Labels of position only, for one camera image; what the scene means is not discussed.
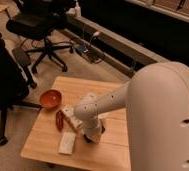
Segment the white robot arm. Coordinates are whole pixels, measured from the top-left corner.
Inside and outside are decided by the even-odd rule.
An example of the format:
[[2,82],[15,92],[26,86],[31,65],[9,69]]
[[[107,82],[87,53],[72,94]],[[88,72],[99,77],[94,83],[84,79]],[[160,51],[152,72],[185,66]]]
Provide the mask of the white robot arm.
[[99,114],[126,110],[131,171],[189,171],[189,67],[150,64],[115,91],[82,100],[74,114],[86,133]]

